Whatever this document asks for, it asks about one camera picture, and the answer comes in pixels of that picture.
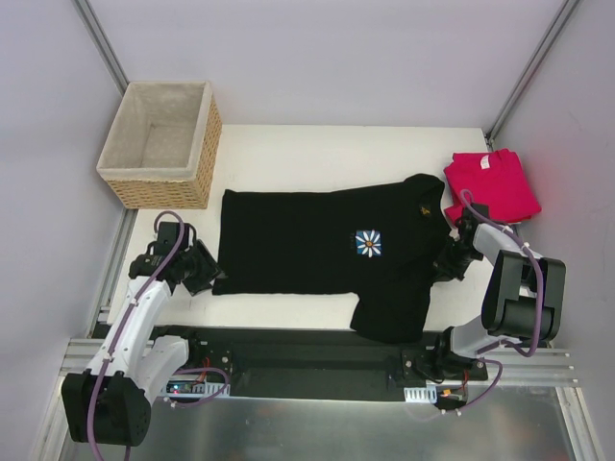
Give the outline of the black t shirt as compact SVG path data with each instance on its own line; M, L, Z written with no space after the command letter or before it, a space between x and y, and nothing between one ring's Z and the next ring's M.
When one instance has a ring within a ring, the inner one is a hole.
M222 200L216 296L339 295L358 301L350 327L383 343L421 340L435 260L451 228L445 184L402 182L332 192L238 192Z

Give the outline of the wicker basket with liner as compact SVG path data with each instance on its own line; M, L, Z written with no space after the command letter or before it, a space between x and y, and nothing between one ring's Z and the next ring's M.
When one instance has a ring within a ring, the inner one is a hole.
M97 172L127 209L205 209L221 132L211 83L132 82Z

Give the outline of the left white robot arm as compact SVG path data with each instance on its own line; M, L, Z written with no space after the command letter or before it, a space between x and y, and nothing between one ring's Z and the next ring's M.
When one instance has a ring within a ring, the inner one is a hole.
M198 239L195 228L173 211L160 213L155 240L129 268L127 292L118 319L81 372L66 375L61 399L73 441L94 453L101 445L132 449L147 434L152 406L170 378L206 378L227 372L212 368L193 334L151 334L177 287L196 296L212 288L223 272Z

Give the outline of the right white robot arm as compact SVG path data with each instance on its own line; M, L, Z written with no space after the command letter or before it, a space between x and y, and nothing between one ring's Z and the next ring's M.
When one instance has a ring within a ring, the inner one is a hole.
M559 331L565 263L530 248L508 226L492 221L488 207L466 206L458 237L450 237L433 263L436 282L461 280L473 261L487 259L492 273L480 315L438 335L428 359L438 380L470 372L498 347L533 356Z

